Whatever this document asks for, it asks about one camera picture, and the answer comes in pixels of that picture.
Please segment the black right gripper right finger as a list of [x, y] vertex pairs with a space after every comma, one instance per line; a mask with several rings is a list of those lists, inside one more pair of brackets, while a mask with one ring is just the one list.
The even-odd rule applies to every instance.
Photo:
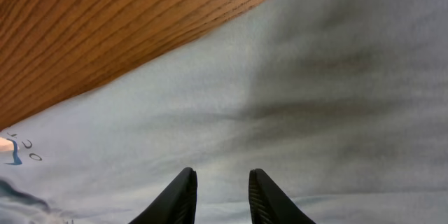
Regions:
[[248, 200], [252, 224], [316, 224], [262, 169], [249, 173]]

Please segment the light blue t-shirt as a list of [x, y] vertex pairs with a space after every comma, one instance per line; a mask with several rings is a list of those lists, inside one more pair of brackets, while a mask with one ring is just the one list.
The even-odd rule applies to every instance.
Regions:
[[261, 168], [317, 223], [447, 222], [447, 0], [268, 0], [1, 135], [2, 223], [128, 223], [185, 167], [197, 223]]

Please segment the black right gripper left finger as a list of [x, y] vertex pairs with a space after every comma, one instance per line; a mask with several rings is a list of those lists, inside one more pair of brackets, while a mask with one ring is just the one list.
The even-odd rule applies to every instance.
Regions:
[[184, 168], [129, 224], [193, 224], [197, 206], [197, 173]]

